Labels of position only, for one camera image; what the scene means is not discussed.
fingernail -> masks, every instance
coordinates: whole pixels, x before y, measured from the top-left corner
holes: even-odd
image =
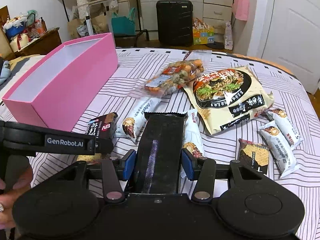
[[[0,179],[0,189],[5,189],[5,183],[2,179]]]
[[[18,180],[16,184],[13,185],[13,189],[19,189],[26,186],[28,183],[25,179]]]

door frame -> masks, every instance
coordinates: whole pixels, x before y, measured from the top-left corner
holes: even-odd
[[[247,56],[262,58],[270,30],[275,0],[257,0]]]

blue gripper pad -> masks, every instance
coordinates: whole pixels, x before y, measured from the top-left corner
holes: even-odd
[[[189,180],[193,180],[194,172],[192,167],[192,160],[189,158],[188,154],[182,149],[181,151],[181,164]]]
[[[123,167],[123,181],[127,181],[134,169],[134,163],[136,159],[136,151],[135,150],[130,150],[120,161],[121,161],[121,166]]]

pink box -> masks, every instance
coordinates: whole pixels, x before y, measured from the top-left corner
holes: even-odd
[[[2,100],[18,122],[71,131],[117,65],[111,33],[67,41],[31,67]]]

colorful gift bag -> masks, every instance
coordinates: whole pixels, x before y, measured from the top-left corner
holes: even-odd
[[[235,0],[232,6],[232,12],[236,19],[247,21],[249,14],[249,0]]]
[[[192,27],[193,44],[214,43],[214,28],[196,18]]]
[[[135,8],[132,8],[129,15],[118,16],[116,13],[112,14],[112,29],[114,34],[118,35],[136,35],[136,26],[134,23]]]

